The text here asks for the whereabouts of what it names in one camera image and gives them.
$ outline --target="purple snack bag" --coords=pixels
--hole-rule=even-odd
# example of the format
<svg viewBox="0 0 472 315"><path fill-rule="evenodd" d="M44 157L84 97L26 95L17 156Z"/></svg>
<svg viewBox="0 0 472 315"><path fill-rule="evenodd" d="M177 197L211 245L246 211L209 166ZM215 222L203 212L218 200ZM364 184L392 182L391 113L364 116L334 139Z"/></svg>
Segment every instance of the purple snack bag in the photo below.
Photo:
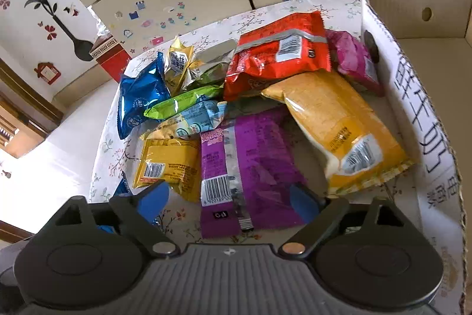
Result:
<svg viewBox="0 0 472 315"><path fill-rule="evenodd" d="M290 186L305 179L294 165L280 123L280 106L223 122L201 134L201 235L302 225Z"/></svg>

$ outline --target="orange snack bag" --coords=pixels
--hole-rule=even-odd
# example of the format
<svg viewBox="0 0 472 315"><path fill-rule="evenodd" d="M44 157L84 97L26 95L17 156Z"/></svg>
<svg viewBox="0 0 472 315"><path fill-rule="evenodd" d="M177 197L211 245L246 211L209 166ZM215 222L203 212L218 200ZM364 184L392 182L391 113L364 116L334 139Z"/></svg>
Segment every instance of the orange snack bag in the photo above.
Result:
<svg viewBox="0 0 472 315"><path fill-rule="evenodd" d="M226 73L224 99L320 68L331 70L321 14L296 12L241 35Z"/></svg>
<svg viewBox="0 0 472 315"><path fill-rule="evenodd" d="M334 71L299 74L262 94L285 103L319 150L328 194L380 185L413 164L364 99Z"/></svg>

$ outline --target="cardboard box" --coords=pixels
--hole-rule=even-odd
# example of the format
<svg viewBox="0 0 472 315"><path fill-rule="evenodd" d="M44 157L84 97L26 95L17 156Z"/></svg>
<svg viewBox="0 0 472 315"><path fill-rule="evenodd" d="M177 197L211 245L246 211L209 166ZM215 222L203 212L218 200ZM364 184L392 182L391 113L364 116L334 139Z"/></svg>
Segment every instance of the cardboard box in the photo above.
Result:
<svg viewBox="0 0 472 315"><path fill-rule="evenodd" d="M369 31L378 46L379 76L405 150L417 161L409 172L420 225L444 263L432 304L441 314L464 314L464 204L472 207L472 0L362 2L363 34Z"/></svg>
<svg viewBox="0 0 472 315"><path fill-rule="evenodd" d="M111 34L98 37L90 51L90 55L117 82L119 82L121 74L124 73L131 60L123 46Z"/></svg>

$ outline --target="light blue snack package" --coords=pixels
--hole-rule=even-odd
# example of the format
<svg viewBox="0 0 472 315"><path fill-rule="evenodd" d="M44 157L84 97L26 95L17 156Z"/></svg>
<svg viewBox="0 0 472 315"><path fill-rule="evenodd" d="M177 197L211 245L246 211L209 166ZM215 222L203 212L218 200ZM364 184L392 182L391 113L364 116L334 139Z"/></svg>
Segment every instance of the light blue snack package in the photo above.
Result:
<svg viewBox="0 0 472 315"><path fill-rule="evenodd" d="M187 138L190 135L213 130L223 121L227 102L204 100L159 123L142 139Z"/></svg>

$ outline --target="gold snack package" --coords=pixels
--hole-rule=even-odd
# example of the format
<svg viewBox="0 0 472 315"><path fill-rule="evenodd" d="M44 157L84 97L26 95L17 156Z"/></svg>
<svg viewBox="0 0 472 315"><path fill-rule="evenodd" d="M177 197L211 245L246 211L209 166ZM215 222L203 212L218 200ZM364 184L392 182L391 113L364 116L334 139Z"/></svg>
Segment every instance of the gold snack package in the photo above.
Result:
<svg viewBox="0 0 472 315"><path fill-rule="evenodd" d="M261 94L285 103L319 150L329 195L380 185L413 164L364 99L335 72L295 75Z"/></svg>
<svg viewBox="0 0 472 315"><path fill-rule="evenodd" d="M189 202L200 201L200 141L147 139L133 187L163 179Z"/></svg>
<svg viewBox="0 0 472 315"><path fill-rule="evenodd" d="M164 79L172 97L178 95L182 87L183 75L193 60L193 54L194 47L184 46L178 37L169 48L164 62Z"/></svg>

